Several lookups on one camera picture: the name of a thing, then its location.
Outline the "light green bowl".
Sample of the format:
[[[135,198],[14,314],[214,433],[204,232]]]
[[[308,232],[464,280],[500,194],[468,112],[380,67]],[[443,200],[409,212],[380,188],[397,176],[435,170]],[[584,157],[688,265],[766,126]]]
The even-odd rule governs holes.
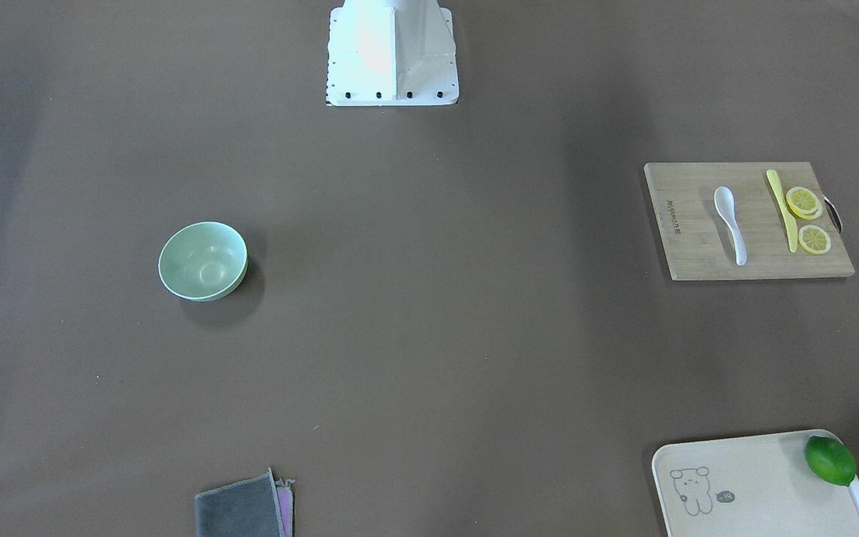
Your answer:
[[[215,301],[238,289],[248,274],[248,245],[228,224],[189,224],[161,248],[157,274],[172,295],[194,302]]]

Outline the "bamboo cutting board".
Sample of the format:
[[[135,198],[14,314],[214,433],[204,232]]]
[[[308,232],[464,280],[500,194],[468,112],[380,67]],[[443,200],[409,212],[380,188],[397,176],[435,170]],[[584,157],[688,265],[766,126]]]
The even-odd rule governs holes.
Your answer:
[[[828,214],[812,224],[831,235],[827,254],[792,254],[783,220],[768,186],[773,168],[784,191],[802,186],[822,196],[808,162],[647,163],[644,174],[659,227],[664,257],[677,281],[840,278],[855,273],[843,240]],[[737,266],[731,234],[719,217],[714,191],[727,186],[735,196],[737,223],[749,261]]]

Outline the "grey folded cloth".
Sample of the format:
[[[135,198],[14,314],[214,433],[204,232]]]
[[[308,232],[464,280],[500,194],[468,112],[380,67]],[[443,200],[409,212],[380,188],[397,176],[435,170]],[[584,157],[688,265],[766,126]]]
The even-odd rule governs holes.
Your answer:
[[[293,536],[294,480],[265,473],[195,496],[198,536]]]

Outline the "yellow plastic knife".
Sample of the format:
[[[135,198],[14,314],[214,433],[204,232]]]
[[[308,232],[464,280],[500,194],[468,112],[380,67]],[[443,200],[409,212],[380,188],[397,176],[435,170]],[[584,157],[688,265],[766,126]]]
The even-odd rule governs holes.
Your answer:
[[[788,208],[787,201],[785,201],[785,192],[783,184],[781,183],[781,178],[778,176],[778,172],[773,168],[768,168],[768,170],[766,170],[766,178],[768,186],[770,187],[778,205],[781,220],[783,220],[788,248],[792,254],[796,254],[799,248],[799,229],[796,223],[796,218],[791,213],[790,208]]]

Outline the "upper lemon slice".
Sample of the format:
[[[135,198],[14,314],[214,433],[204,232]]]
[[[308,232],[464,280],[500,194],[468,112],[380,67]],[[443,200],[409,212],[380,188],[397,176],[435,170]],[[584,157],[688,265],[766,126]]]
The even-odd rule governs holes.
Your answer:
[[[824,204],[814,191],[802,187],[791,187],[784,194],[785,204],[790,208],[790,211],[797,217],[804,220],[815,220],[824,213]]]

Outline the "lemon slice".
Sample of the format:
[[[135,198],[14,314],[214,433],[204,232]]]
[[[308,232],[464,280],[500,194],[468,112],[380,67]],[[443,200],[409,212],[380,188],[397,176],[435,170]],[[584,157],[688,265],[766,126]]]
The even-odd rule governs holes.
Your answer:
[[[798,243],[808,254],[827,254],[832,247],[831,235],[818,225],[807,224],[799,228]]]
[[[802,187],[791,187],[784,194],[785,204],[790,208],[790,211],[797,217],[804,220],[815,220],[824,213],[824,204],[814,191]]]

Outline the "lower lemon slice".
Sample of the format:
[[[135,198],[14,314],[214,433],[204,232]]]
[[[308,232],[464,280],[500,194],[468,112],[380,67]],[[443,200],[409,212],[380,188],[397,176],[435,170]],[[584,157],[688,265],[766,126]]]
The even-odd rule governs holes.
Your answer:
[[[799,228],[798,243],[808,254],[827,254],[832,247],[831,235],[818,225],[807,224]]]

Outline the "cream tray with bear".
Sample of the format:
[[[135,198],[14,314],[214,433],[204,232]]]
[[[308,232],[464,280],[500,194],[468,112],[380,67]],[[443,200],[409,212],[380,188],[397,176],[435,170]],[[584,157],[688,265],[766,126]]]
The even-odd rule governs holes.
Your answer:
[[[859,536],[859,482],[805,461],[822,429],[668,443],[651,469],[669,536]]]

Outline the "green lime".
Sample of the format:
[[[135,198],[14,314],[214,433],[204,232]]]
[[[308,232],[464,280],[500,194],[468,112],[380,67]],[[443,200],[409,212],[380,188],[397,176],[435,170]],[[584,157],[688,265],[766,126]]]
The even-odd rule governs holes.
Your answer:
[[[855,456],[832,436],[811,436],[804,457],[808,468],[826,483],[849,487],[856,478]]]

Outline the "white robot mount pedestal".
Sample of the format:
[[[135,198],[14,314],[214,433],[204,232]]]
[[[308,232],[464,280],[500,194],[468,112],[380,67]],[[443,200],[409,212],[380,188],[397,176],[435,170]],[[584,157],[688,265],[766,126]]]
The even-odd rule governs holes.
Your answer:
[[[345,1],[330,11],[327,52],[328,106],[458,102],[453,14],[436,1]]]

